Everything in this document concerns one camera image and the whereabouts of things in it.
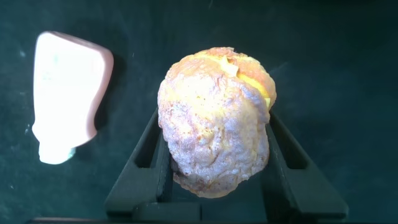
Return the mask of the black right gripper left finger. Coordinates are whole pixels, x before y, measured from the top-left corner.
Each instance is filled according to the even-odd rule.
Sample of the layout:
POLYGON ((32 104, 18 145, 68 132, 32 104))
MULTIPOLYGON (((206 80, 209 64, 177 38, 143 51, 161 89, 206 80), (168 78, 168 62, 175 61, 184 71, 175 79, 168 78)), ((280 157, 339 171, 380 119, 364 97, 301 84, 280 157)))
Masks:
POLYGON ((155 110, 105 200, 108 218, 131 218, 140 205, 168 201, 172 179, 170 153, 155 110))

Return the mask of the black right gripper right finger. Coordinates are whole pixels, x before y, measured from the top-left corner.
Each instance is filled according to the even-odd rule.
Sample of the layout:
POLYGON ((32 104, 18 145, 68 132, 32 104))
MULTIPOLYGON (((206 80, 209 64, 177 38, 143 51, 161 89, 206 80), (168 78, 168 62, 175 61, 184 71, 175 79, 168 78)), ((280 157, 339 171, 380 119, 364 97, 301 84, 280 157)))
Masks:
POLYGON ((266 130, 270 157, 261 177, 268 222, 345 222, 347 203, 273 112, 266 130))

